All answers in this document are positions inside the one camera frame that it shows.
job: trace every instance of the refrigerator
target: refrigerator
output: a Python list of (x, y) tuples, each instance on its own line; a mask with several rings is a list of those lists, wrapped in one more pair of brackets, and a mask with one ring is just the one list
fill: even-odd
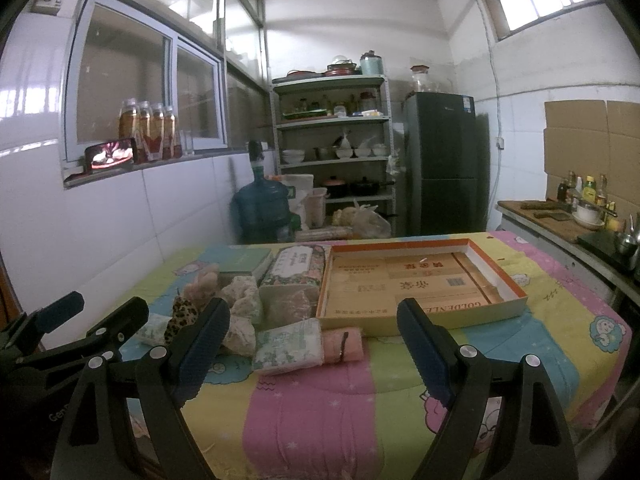
[(478, 135), (472, 97), (416, 92), (404, 102), (411, 236), (478, 230)]

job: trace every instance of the blue water bottle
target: blue water bottle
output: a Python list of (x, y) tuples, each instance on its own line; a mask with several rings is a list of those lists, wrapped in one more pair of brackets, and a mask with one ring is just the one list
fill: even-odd
[(289, 190), (281, 182), (264, 177), (262, 145), (249, 141), (249, 160), (254, 181), (234, 195), (243, 244), (291, 242)]

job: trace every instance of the bed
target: bed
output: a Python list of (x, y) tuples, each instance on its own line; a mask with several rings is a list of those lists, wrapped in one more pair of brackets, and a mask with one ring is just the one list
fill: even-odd
[[(507, 231), (452, 237), (475, 241), (529, 296), (522, 316), (453, 330), (453, 337), (491, 358), (538, 355), (571, 427), (593, 428), (622, 371), (629, 327), (585, 283), (522, 238)], [(174, 254), (123, 300), (140, 296), (150, 311), (170, 315), (176, 288), (193, 279), (174, 270), (206, 261), (205, 249)], [(137, 358), (148, 348), (132, 339), (122, 355)], [(469, 478), (482, 465), (499, 403), (487, 405)], [(252, 374), (248, 358), (216, 357), (182, 414), (221, 480), (399, 480), (411, 478), (445, 412), (425, 390), (402, 339), (389, 337), (368, 338), (363, 361), (279, 376)], [(132, 416), (141, 417), (136, 408)]]

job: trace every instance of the leopard print cloth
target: leopard print cloth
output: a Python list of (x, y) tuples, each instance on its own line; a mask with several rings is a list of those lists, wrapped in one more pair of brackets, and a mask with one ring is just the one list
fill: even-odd
[(174, 299), (173, 315), (164, 331), (164, 342), (170, 345), (175, 335), (180, 332), (183, 326), (192, 325), (197, 319), (198, 311), (191, 301), (185, 300), (180, 295), (176, 296)]

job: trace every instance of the teal canister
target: teal canister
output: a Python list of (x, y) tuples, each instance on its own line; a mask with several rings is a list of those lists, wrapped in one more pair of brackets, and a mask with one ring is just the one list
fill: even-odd
[(382, 69), (382, 58), (376, 56), (373, 50), (362, 54), (360, 57), (360, 69), (362, 70), (362, 75), (383, 75), (385, 73)]

